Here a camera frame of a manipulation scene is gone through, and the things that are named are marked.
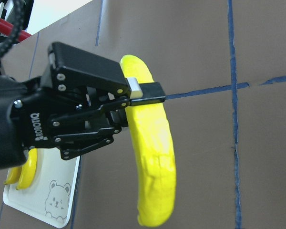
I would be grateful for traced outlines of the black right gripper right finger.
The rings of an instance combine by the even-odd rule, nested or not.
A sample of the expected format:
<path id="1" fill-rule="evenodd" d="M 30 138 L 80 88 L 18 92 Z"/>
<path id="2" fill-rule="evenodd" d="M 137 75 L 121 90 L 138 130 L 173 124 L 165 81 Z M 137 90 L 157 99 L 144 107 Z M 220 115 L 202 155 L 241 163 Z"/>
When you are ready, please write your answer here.
<path id="1" fill-rule="evenodd" d="M 113 135 L 121 132 L 126 120 L 119 111 L 130 105 L 120 97 L 79 111 L 51 115 L 48 124 L 63 160 L 70 160 L 113 143 Z"/>

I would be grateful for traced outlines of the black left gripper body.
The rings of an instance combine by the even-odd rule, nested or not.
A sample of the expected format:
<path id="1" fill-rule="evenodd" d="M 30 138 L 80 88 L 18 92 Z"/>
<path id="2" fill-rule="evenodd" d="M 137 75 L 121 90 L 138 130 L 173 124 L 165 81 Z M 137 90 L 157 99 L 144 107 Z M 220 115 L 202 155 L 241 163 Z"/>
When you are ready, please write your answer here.
<path id="1" fill-rule="evenodd" d="M 31 148 L 59 147 L 45 114 L 53 86 L 50 73 L 24 82 L 0 75 L 0 170 L 23 165 Z"/>

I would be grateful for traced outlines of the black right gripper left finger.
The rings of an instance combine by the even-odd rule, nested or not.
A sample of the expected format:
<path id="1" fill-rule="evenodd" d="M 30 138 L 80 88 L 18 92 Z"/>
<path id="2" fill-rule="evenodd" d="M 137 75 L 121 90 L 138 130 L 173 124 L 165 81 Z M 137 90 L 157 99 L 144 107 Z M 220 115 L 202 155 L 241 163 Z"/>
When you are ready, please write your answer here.
<path id="1" fill-rule="evenodd" d="M 155 82 L 147 66 L 133 55 L 115 62 L 99 55 L 53 42 L 48 48 L 49 65 L 41 77 L 41 86 L 57 92 L 90 87 L 126 96 L 131 106 L 165 101 L 162 86 Z"/>

